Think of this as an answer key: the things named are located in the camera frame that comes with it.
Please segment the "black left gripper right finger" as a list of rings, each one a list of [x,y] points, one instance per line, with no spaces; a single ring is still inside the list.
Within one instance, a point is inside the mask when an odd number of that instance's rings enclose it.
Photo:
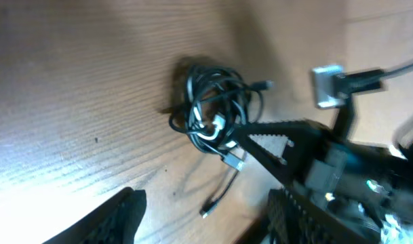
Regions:
[[[272,189],[260,217],[235,241],[250,243],[365,243],[366,240],[331,217],[313,217],[284,188]]]

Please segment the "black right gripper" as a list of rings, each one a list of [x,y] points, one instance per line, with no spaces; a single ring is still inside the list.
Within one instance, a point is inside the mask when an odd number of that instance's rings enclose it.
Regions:
[[[331,192],[372,211],[413,217],[413,127],[396,141],[400,157],[314,121],[238,125],[231,138],[283,185],[294,181],[294,190],[319,208],[327,205],[321,194]]]

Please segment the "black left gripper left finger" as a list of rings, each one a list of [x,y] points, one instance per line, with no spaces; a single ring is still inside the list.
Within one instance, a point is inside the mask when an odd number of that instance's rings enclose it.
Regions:
[[[134,244],[146,205],[145,190],[125,187],[45,244]]]

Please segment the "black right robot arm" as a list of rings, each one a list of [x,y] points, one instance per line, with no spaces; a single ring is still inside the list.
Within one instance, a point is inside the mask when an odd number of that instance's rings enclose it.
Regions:
[[[280,243],[379,243],[387,216],[413,224],[413,157],[351,142],[353,118],[235,128],[233,139],[282,185],[269,193]]]

